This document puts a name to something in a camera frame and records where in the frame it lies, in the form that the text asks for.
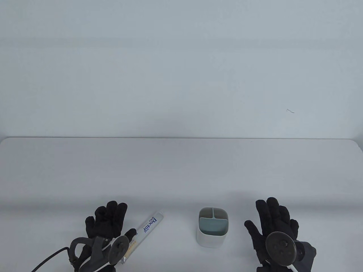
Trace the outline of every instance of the finger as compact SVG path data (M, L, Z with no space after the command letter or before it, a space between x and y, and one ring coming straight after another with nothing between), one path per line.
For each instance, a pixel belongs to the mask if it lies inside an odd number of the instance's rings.
M247 228L248 233L251 235L252 240L257 240L261 237L261 234L258 231L256 225L251 220L247 220L245 222L245 227Z
M129 239L129 242L131 242L131 240L134 238L134 236L137 234L136 229L132 228L130 230L128 230L125 233L125 236Z
M97 208L97 210L94 212L94 215L96 216L96 222L105 220L106 211L107 210L105 206Z
M291 226L291 229L292 229L293 234L295 236L293 238L294 238L294 240L296 240L297 239L297 235L298 235L298 231L299 231L299 223L296 220L291 219L290 220L290 226Z
M85 220L86 223L86 232L88 234L88 237L92 233L93 227L94 227L94 218L93 216L88 216Z
M290 225L290 213L289 210L285 206L279 207L281 220L285 222L286 224Z
M127 204L126 203L120 203L117 205L115 214L114 214L114 223L119 225L122 229L123 220L125 219L125 214L127 211Z
M106 218L108 219L112 219L115 212L116 212L116 208L117 208L117 202L116 201L110 201L109 203L107 203L106 206Z
M272 232L272 219L267 203L264 200L257 200L256 209L260 215L262 235L268 236Z
M267 206L269 207L270 214L272 221L281 219L280 211L279 211L279 204L276 198L269 197L267 199Z

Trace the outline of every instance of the circular tracker disc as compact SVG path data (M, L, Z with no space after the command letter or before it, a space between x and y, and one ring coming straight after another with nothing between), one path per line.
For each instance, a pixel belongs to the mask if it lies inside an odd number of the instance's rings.
M276 231L267 236L266 249L271 259L279 265L289 266L296 260L296 245L286 233Z
M111 265L117 264L122 259L129 249L129 243L129 239L125 235L120 236L113 242L109 253L109 263Z

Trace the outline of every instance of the white background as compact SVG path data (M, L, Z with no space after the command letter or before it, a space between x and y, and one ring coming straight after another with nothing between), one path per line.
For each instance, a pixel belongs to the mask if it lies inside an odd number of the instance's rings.
M361 271L363 154L351 140L9 138L0 144L1 272L28 272L85 236L84 219L114 199L124 231L165 218L118 272L255 272L243 223L275 196L317 249L313 272ZM196 242L198 212L229 215L221 248ZM72 272L61 253L38 272Z
M362 28L359 0L1 0L0 137L362 147Z

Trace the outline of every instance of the hand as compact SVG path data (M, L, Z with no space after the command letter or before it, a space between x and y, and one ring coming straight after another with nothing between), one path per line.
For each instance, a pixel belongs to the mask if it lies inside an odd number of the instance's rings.
M96 236L113 239L121 235L123 220L127 211L127 205L120 203L117 205L116 201L110 201L107 206L98 207L95 211L95 217L89 216L86 218L86 232L88 238L95 238ZM134 228L125 233L125 236L132 240L136 235ZM91 256L92 248L84 246L81 255L77 262L74 264L74 271L77 272L81 264ZM115 272L114 265L108 265L100 270L100 272Z
M270 197L267 202L257 200L256 208L260 215L262 235L250 220L245 222L245 227L251 235L253 249L256 250L258 260L263 265L263 267L257 268L257 272L291 272L287 267L280 266L270 259L265 242L267 236L275 231L286 233L293 240L296 240L299 229L298 222L290 219L289 211L286 207L280 206L276 198Z

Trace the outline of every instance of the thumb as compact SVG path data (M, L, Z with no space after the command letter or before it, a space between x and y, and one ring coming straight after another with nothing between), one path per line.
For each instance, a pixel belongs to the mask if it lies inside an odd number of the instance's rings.
M245 222L245 227L247 228L248 233L251 235L252 240L257 240L261 237L261 234L258 231L256 225L251 220L247 220Z
M269 266L257 267L256 272L271 272L271 267Z

